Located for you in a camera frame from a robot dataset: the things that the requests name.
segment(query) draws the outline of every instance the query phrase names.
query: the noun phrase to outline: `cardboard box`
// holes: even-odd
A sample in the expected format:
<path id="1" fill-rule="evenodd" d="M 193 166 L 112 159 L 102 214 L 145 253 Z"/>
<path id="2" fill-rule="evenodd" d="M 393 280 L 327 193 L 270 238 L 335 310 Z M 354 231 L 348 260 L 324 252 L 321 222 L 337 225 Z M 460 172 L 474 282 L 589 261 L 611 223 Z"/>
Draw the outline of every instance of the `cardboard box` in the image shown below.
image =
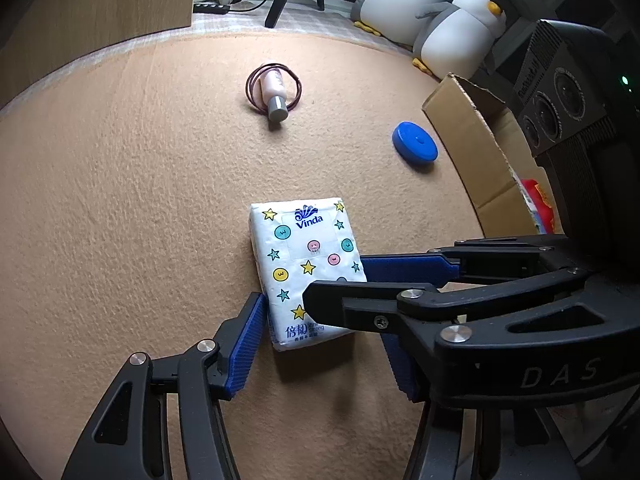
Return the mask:
<path id="1" fill-rule="evenodd" d="M 554 212 L 556 204 L 545 170 L 533 160 L 527 140 L 505 103 L 488 90 L 450 74 L 427 98 L 422 110 L 458 170 L 484 236 L 538 234 L 516 175 L 537 180 Z"/>

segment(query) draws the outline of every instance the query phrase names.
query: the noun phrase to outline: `yellow penguin foot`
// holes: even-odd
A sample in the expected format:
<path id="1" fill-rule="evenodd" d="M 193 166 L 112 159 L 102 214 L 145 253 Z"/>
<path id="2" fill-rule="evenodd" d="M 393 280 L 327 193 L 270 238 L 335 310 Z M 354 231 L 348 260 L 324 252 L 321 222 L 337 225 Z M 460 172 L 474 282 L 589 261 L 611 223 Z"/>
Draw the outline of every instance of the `yellow penguin foot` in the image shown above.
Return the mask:
<path id="1" fill-rule="evenodd" d="M 382 36 L 382 34 L 380 34 L 375 28 L 371 28 L 369 27 L 369 25 L 365 25 L 362 22 L 354 22 L 353 25 L 355 25 L 358 28 L 361 28 L 365 32 L 370 32 L 374 36 Z"/>
<path id="2" fill-rule="evenodd" d="M 413 66 L 420 69 L 420 72 L 424 72 L 428 75 L 433 75 L 433 72 L 429 70 L 429 67 L 426 66 L 423 62 L 421 62 L 417 57 L 414 57 L 414 60 L 411 62 Z"/>

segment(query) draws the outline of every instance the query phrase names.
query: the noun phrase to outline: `teal smiley circle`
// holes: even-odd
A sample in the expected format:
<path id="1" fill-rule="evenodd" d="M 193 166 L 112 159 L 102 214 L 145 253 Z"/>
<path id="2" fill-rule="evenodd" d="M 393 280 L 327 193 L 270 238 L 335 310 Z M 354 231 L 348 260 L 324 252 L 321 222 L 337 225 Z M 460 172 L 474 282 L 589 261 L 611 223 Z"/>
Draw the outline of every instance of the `teal smiley circle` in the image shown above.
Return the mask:
<path id="1" fill-rule="evenodd" d="M 348 238 L 345 238 L 340 245 L 343 251 L 347 251 L 348 253 L 353 251 L 353 242 Z"/>
<path id="2" fill-rule="evenodd" d="M 273 233 L 279 240 L 286 240 L 291 236 L 291 229 L 288 225 L 279 225 Z"/>

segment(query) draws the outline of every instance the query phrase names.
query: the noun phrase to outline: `blue disc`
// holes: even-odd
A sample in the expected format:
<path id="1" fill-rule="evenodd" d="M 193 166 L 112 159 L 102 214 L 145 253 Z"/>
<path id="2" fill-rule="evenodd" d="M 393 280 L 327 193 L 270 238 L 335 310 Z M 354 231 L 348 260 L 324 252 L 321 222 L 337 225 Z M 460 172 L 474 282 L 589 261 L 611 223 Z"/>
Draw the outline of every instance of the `blue disc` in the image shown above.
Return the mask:
<path id="1" fill-rule="evenodd" d="M 417 124 L 407 121 L 398 124 L 391 138 L 398 153 L 411 164 L 428 164 L 438 156 L 436 143 Z"/>

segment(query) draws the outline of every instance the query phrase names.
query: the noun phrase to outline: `white tissue package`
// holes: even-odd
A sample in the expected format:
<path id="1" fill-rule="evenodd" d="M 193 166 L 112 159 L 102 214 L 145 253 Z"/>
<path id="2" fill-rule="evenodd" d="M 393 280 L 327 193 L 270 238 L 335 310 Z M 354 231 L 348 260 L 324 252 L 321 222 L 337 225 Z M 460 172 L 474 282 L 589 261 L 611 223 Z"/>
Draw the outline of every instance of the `white tissue package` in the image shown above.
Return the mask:
<path id="1" fill-rule="evenodd" d="M 342 199 L 252 204 L 249 224 L 274 348 L 301 348 L 347 334 L 314 322 L 302 301 L 315 280 L 367 281 Z"/>

